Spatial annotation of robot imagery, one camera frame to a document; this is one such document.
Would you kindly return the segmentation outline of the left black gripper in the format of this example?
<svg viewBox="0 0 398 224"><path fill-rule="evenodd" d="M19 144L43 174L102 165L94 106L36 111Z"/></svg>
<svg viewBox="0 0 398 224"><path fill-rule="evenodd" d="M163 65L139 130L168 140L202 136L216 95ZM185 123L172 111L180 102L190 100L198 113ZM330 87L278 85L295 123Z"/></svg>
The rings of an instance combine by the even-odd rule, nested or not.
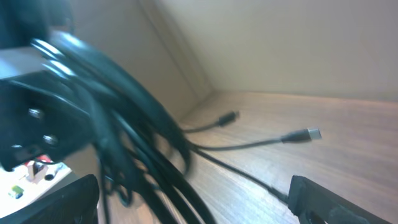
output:
<svg viewBox="0 0 398 224"><path fill-rule="evenodd" d="M89 115L49 72L1 80L1 166L6 171L43 154L60 162L93 141Z"/></svg>

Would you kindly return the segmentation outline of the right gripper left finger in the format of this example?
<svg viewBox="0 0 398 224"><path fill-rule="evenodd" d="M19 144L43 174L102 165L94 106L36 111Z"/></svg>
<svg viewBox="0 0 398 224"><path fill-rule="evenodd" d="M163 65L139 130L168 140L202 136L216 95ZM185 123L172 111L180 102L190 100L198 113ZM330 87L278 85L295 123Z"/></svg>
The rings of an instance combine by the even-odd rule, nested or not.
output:
<svg viewBox="0 0 398 224"><path fill-rule="evenodd" d="M97 178L89 174L1 218L1 224L98 223L99 197Z"/></svg>

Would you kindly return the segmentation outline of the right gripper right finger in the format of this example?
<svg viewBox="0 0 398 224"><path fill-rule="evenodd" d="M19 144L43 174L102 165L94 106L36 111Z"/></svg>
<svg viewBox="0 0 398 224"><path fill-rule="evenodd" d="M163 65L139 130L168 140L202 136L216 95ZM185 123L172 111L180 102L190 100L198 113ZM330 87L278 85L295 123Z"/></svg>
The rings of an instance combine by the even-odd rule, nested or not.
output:
<svg viewBox="0 0 398 224"><path fill-rule="evenodd" d="M314 181L298 175L291 179L287 204L300 223L387 223Z"/></svg>

